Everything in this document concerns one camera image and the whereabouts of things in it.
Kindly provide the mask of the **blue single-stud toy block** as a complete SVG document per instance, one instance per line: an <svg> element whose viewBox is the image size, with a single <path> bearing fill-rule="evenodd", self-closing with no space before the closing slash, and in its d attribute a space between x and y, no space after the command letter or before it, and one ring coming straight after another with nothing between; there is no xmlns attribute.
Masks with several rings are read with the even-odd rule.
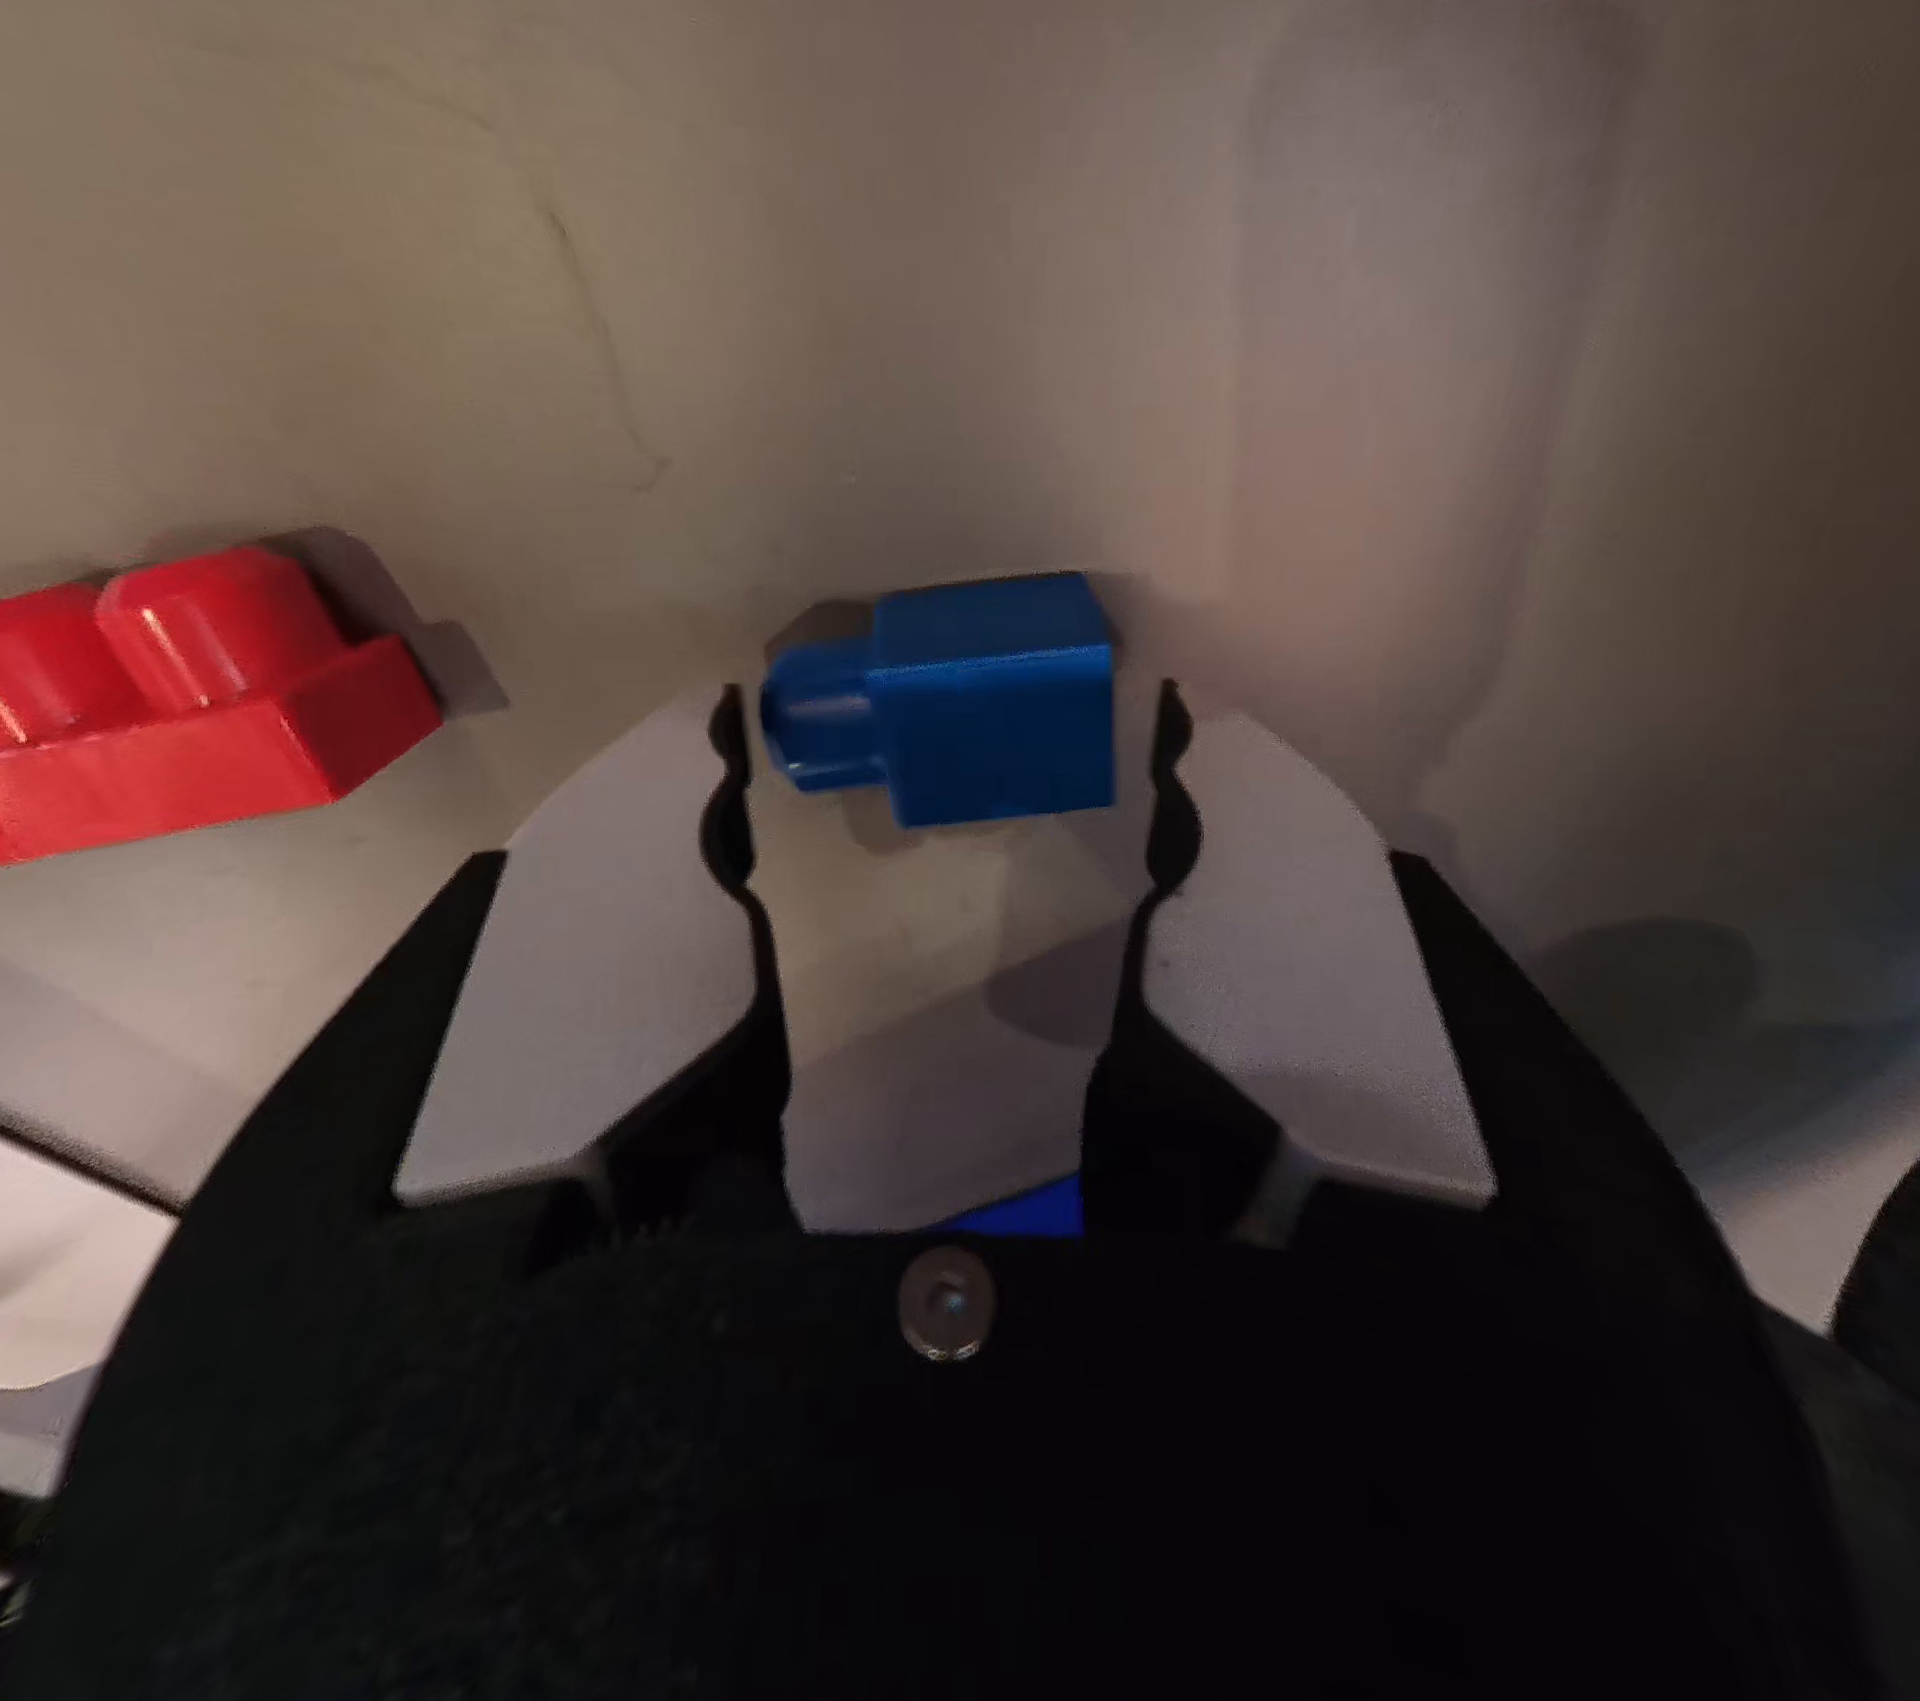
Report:
<svg viewBox="0 0 1920 1701"><path fill-rule="evenodd" d="M761 735L796 789L879 787L906 829L1118 804L1118 645L1080 568L881 592L785 645Z"/></svg>

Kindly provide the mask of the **red two-stud toy block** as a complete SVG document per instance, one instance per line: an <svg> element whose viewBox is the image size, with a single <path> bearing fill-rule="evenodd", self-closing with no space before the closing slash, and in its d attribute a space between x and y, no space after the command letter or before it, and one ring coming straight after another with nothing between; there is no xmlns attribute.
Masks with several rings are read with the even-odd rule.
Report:
<svg viewBox="0 0 1920 1701"><path fill-rule="evenodd" d="M443 723L409 645L263 544L3 595L0 862L336 804Z"/></svg>

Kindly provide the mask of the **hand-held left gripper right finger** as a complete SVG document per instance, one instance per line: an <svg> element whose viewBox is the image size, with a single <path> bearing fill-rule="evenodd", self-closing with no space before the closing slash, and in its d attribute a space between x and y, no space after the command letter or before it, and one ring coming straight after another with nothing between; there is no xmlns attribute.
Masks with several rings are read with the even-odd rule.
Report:
<svg viewBox="0 0 1920 1701"><path fill-rule="evenodd" d="M1319 1190L1474 1216L1496 1171L1377 826L1160 678L1147 889L1080 1112L1089 1234L1279 1245Z"/></svg>

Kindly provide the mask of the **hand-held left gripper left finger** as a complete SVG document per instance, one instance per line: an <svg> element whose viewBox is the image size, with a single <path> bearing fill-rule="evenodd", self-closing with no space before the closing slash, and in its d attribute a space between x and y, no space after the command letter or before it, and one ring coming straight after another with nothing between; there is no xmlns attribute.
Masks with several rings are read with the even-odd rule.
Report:
<svg viewBox="0 0 1920 1701"><path fill-rule="evenodd" d="M790 1212L796 1072L751 776L742 685L700 685L511 829L397 1155L401 1207L575 1178L650 1228L751 1162Z"/></svg>

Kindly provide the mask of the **grey desk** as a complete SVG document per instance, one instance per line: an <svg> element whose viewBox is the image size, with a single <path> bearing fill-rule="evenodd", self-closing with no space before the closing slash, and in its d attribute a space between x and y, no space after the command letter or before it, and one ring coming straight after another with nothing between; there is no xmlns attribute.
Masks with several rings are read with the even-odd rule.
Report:
<svg viewBox="0 0 1920 1701"><path fill-rule="evenodd" d="M3 592L234 539L451 723L3 873L185 1196L690 678L1089 568L1434 856L1806 1323L1914 1155L1914 0L3 0Z"/></svg>

